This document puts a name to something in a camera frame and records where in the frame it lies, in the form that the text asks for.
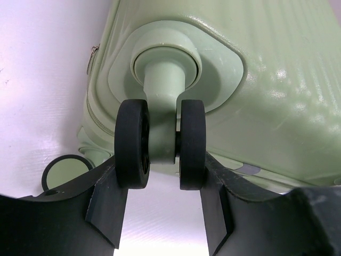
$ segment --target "black plastic arm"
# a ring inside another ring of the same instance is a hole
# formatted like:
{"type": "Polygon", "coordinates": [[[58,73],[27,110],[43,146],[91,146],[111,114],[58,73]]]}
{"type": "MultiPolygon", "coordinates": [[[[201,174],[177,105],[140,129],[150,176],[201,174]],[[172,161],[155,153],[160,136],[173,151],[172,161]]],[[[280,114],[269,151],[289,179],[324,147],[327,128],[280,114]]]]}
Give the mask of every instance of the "black plastic arm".
{"type": "Polygon", "coordinates": [[[0,255],[112,256],[127,193],[118,186],[112,157],[38,197],[0,196],[0,255]]]}
{"type": "Polygon", "coordinates": [[[200,191],[210,256],[341,255],[341,188],[260,188],[206,153],[200,191]]]}

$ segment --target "caster wheel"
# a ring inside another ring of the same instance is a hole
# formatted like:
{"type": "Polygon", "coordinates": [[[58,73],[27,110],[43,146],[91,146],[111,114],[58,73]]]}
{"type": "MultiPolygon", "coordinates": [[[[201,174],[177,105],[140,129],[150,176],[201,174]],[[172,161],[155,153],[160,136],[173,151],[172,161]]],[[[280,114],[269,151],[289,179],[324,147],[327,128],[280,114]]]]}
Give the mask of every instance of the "caster wheel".
{"type": "Polygon", "coordinates": [[[91,163],[78,155],[64,155],[48,164],[42,176],[44,191],[58,187],[74,178],[88,172],[93,167],[91,163]]]}
{"type": "Polygon", "coordinates": [[[181,102],[180,189],[199,190],[205,175],[206,119],[201,100],[181,102]]]}
{"type": "Polygon", "coordinates": [[[145,100],[122,102],[115,127],[115,162],[122,188],[145,188],[149,178],[149,113],[145,100]]]}

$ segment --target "round caster socket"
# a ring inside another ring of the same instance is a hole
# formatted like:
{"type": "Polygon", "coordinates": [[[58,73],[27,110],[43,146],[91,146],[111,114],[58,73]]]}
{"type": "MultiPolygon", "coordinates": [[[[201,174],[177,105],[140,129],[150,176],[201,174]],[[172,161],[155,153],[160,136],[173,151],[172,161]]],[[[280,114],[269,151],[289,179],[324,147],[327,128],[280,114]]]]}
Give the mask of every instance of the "round caster socket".
{"type": "Polygon", "coordinates": [[[206,119],[201,100],[181,102],[180,189],[199,190],[205,175],[206,119]]]}
{"type": "Polygon", "coordinates": [[[145,100],[122,102],[115,127],[115,162],[122,188],[145,188],[149,177],[149,113],[145,100]]]}
{"type": "Polygon", "coordinates": [[[44,191],[58,187],[74,178],[88,172],[93,167],[91,163],[78,155],[64,155],[48,164],[42,176],[44,191]]]}

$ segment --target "white surface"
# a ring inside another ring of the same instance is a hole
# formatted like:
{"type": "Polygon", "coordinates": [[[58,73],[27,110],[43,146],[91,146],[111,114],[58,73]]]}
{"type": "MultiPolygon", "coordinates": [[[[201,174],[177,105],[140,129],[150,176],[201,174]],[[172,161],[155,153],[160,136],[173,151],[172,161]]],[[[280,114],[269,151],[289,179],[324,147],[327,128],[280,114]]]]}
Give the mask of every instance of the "white surface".
{"type": "MultiPolygon", "coordinates": [[[[77,153],[86,66],[110,0],[0,0],[0,194],[38,195],[45,166],[77,153]]],[[[198,192],[151,173],[130,191],[118,256],[207,256],[198,192]]]]}

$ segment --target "white background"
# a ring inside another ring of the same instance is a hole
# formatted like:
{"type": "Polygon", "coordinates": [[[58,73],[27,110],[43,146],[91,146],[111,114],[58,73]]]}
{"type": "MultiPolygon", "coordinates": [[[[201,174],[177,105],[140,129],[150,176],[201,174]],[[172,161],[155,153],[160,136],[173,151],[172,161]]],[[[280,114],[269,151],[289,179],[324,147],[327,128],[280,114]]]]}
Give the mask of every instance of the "white background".
{"type": "MultiPolygon", "coordinates": [[[[330,2],[341,21],[341,1],[330,2]]],[[[0,194],[40,194],[45,166],[77,153],[86,66],[110,4],[0,0],[0,194]]],[[[208,256],[200,195],[178,183],[152,172],[129,192],[115,255],[208,256]]]]}

